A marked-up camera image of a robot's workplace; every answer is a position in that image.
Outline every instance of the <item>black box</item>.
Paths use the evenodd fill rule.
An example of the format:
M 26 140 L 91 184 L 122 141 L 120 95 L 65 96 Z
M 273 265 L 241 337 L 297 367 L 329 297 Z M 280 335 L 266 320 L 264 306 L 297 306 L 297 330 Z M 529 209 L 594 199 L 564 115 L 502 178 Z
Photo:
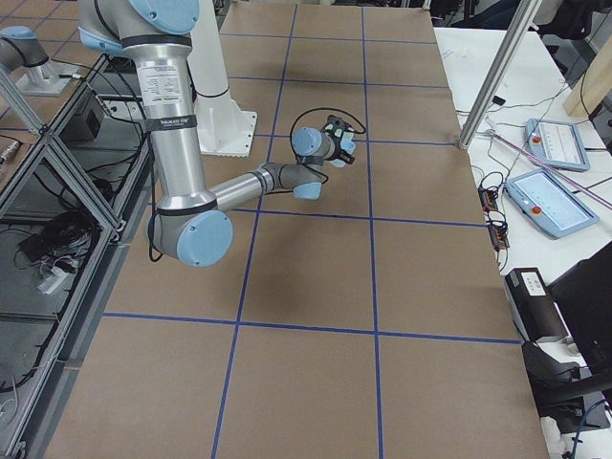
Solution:
M 569 335 L 537 268 L 517 268 L 505 277 L 519 320 L 530 341 L 558 341 Z

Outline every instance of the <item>table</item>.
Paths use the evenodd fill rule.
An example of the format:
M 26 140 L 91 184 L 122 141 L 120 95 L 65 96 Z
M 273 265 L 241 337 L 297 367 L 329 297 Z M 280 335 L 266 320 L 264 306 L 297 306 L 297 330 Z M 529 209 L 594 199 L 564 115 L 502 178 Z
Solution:
M 435 32 L 455 107 L 461 111 L 470 110 L 504 33 L 460 29 L 436 29 Z M 497 95 L 504 98 L 508 106 L 544 102 L 536 106 L 502 109 L 490 113 L 490 119 L 492 122 L 506 122 L 517 126 L 524 125 L 527 119 L 539 119 L 544 115 L 546 120 L 579 122 L 584 145 L 590 148 L 604 148 L 590 122 L 582 122 L 583 119 L 573 119 L 565 114 L 562 103 L 569 94 L 569 89 L 559 93 L 564 87 L 566 87 L 565 80 L 537 34 L 527 33 L 508 73 L 504 76 Z M 554 96 L 556 97 L 552 101 L 548 100 Z M 465 118 L 463 115 L 459 116 L 459 120 Z M 489 123 L 483 121 L 479 131 L 491 127 Z M 497 130 L 514 144 L 523 145 L 525 142 L 523 128 L 498 124 Z M 491 156 L 503 164 L 512 165 L 516 157 L 515 152 L 498 142 L 491 144 L 490 140 L 483 136 L 477 136 L 470 146 L 471 163 L 481 167 L 485 173 L 498 170 L 507 175 L 506 170 L 487 155 L 490 146 Z M 567 175 L 583 186 L 592 185 L 612 175 L 612 157 L 607 151 L 590 151 L 588 156 L 592 165 L 589 171 L 568 172 Z M 510 176 L 517 176 L 534 169 L 536 166 L 521 157 L 512 167 Z M 481 175 L 475 169 L 474 178 L 476 183 L 480 182 Z M 607 200 L 612 199 L 612 183 L 606 183 L 593 190 Z M 509 223 L 510 249 L 507 261 L 504 253 L 500 255 L 500 264 L 503 265 L 501 273 L 506 274 L 514 268 L 535 266 L 544 281 L 550 283 L 578 261 L 590 257 L 606 245 L 612 239 L 612 212 L 595 204 L 589 198 L 580 195 L 579 197 L 600 216 L 601 220 L 594 227 L 558 240 L 549 238 L 537 229 L 507 197 L 503 199 Z M 576 356 L 571 355 L 561 344 L 551 343 L 543 347 L 560 361 L 577 360 Z M 584 364 L 582 359 L 578 359 L 578 362 Z M 565 437 L 569 444 L 570 435 Z M 595 441 L 585 441 L 579 448 L 578 457 L 607 457 L 606 454 L 612 450 L 610 430 L 589 432 L 589 437 L 586 438 Z
M 367 123 L 356 163 L 232 212 L 210 269 L 135 238 L 46 457 L 547 457 L 428 14 L 238 2 L 221 38 L 258 124 L 212 184 L 315 106 Z

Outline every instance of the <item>black cable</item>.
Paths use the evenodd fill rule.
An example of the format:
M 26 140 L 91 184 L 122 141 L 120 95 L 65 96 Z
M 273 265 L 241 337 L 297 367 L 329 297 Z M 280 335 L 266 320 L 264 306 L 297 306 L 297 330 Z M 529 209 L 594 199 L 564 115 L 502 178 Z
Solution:
M 36 174 L 35 172 L 32 174 L 33 177 L 36 179 L 36 181 L 45 189 L 45 191 L 47 191 L 49 194 L 51 194 L 52 196 L 56 197 L 57 200 L 59 201 L 59 203 L 62 205 L 63 208 L 67 208 L 70 210 L 74 210 L 77 207 L 74 206 L 73 204 L 69 203 L 68 201 L 66 201 L 66 199 L 64 199 L 62 197 L 62 195 L 60 193 L 56 193 L 55 191 L 53 191 L 52 189 L 50 189 L 43 181 L 42 179 L 38 176 L 38 174 Z
M 15 137 L 11 137 L 11 136 L 5 136 L 4 134 L 0 134 L 0 137 L 2 137 L 4 139 L 9 139 L 11 141 L 16 141 L 16 142 L 22 143 L 19 139 L 16 139 Z
M 297 161 L 298 164 L 306 167 L 308 170 L 310 170 L 312 173 L 314 173 L 315 175 L 317 175 L 318 177 L 322 178 L 323 181 L 321 182 L 322 185 L 325 185 L 327 182 L 329 182 L 329 176 L 319 170 L 316 170 L 312 167 L 310 167 L 307 164 L 301 164 L 299 162 L 299 155 L 297 154 L 297 152 L 295 151 L 294 148 L 294 131 L 295 131 L 295 126 L 297 125 L 297 122 L 300 121 L 302 118 L 304 118 L 306 115 L 313 113 L 313 112 L 327 112 L 327 111 L 331 111 L 331 112 L 340 112 L 343 115 L 346 115 L 348 117 L 351 117 L 351 119 L 353 119 L 354 121 L 357 122 L 357 124 L 360 126 L 361 131 L 357 131 L 355 130 L 355 134 L 365 134 L 367 132 L 367 129 L 365 128 L 365 126 L 363 125 L 363 123 L 361 121 L 359 121 L 357 119 L 357 117 L 355 117 L 355 115 L 353 115 L 352 113 L 349 113 L 345 110 L 341 110 L 339 108 L 334 108 L 334 107 L 316 107 L 316 108 L 311 108 L 310 110 L 306 110 L 305 112 L 301 113 L 294 121 L 294 123 L 291 126 L 291 129 L 289 130 L 289 145 L 291 147 L 291 150 L 294 152 L 294 156 L 295 156 L 295 160 Z
M 132 88 L 132 86 L 127 82 L 127 80 L 125 79 L 125 77 L 123 76 L 123 74 L 119 71 L 119 69 L 115 66 L 115 63 L 113 62 L 113 59 L 111 59 L 109 57 L 109 55 L 103 55 L 104 58 L 106 59 L 106 61 L 108 62 L 108 65 L 111 67 L 111 69 L 113 69 L 113 72 L 115 72 L 115 74 L 117 75 L 117 77 L 119 77 L 119 79 L 121 80 L 121 82 L 123 83 L 123 85 L 127 88 L 127 90 L 130 92 L 130 94 L 132 95 L 132 98 L 134 99 L 134 101 L 136 102 L 136 105 L 138 106 L 139 111 L 141 112 L 141 116 L 143 120 L 146 120 L 146 114 L 144 113 L 144 109 L 142 108 L 142 104 L 141 101 L 139 100 L 138 96 L 136 95 L 136 92 L 134 91 L 134 88 Z
M 115 161 L 113 163 L 100 164 L 100 165 L 97 165 L 95 167 L 91 167 L 89 169 L 85 169 L 85 172 L 87 172 L 88 174 L 91 174 L 92 172 L 95 172 L 97 170 L 100 170 L 100 169 L 103 169 L 103 168 L 106 168 L 106 167 L 111 167 L 113 165 L 129 163 L 134 158 L 137 158 L 140 155 L 140 153 L 141 153 L 141 151 L 139 149 L 139 151 L 137 151 L 133 155 L 128 156 L 127 158 L 123 158 L 122 160 L 118 160 L 118 161 Z
M 585 189 L 591 189 L 591 188 L 594 188 L 595 186 L 599 186 L 599 185 L 601 185 L 601 184 L 605 184 L 606 182 L 609 182 L 610 180 L 612 180 L 612 177 L 608 177 L 607 179 L 600 180 L 599 182 L 597 182 L 597 183 L 595 183 L 595 184 L 592 184 L 592 185 L 590 185 L 590 186 L 586 186 L 586 187 L 585 187 Z M 577 189 L 577 190 L 575 190 L 575 191 L 572 191 L 572 193 L 574 193 L 574 194 L 578 194 L 578 193 L 582 193 L 582 191 L 581 191 L 581 190 L 579 190 L 579 189 Z
M 153 263 L 157 263 L 160 261 L 164 254 L 159 251 L 157 247 L 155 247 L 154 239 L 155 239 L 155 218 L 157 217 L 157 208 L 156 208 L 156 198 L 155 198 L 155 154 L 153 153 L 153 143 L 151 141 L 151 136 L 146 136 L 147 146 L 148 146 L 148 154 L 149 156 L 149 164 L 150 164 L 150 183 L 151 183 L 151 218 L 149 219 L 149 223 L 146 227 L 146 236 L 149 240 L 149 260 Z M 155 256 L 153 251 L 156 251 L 159 255 Z

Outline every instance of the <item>robotic arm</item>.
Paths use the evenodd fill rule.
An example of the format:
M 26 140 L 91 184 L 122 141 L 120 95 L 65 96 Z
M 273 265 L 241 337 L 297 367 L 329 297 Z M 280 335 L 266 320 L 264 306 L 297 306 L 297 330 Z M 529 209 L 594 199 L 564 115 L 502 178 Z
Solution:
M 231 244 L 232 226 L 224 210 L 275 189 L 292 189 L 301 199 L 317 199 L 325 160 L 353 162 L 355 131 L 330 117 L 320 129 L 293 136 L 295 164 L 262 164 L 219 186 L 207 188 L 200 159 L 186 59 L 189 32 L 199 16 L 198 0 L 79 0 L 81 41 L 136 64 L 163 196 L 151 222 L 155 248 L 191 266 L 210 266 Z

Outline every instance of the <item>light blue joint cap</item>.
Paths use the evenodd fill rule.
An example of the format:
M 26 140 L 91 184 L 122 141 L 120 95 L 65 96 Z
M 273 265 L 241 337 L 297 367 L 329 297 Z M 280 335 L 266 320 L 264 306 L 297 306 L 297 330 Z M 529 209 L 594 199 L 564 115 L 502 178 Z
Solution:
M 0 35 L 11 40 L 36 40 L 36 34 L 26 26 L 11 26 L 0 31 Z
M 304 184 L 300 186 L 296 186 L 294 188 L 294 196 L 297 199 L 309 199 L 314 201 L 318 199 L 321 195 L 321 183 L 320 182 L 311 182 L 309 184 Z
M 198 0 L 129 0 L 142 18 L 164 33 L 185 35 L 200 17 Z
M 189 266 L 205 268 L 223 258 L 233 239 L 233 227 L 220 210 L 208 210 L 193 217 L 177 244 L 179 260 Z
M 103 36 L 87 32 L 81 27 L 78 28 L 78 32 L 80 34 L 81 43 L 87 48 L 94 51 L 100 51 L 101 53 L 106 53 L 108 55 L 125 56 L 123 47 L 117 41 L 112 41 L 108 38 L 104 38 Z
M 317 153 L 322 144 L 321 133 L 312 127 L 302 127 L 294 135 L 295 153 L 299 156 L 311 156 Z

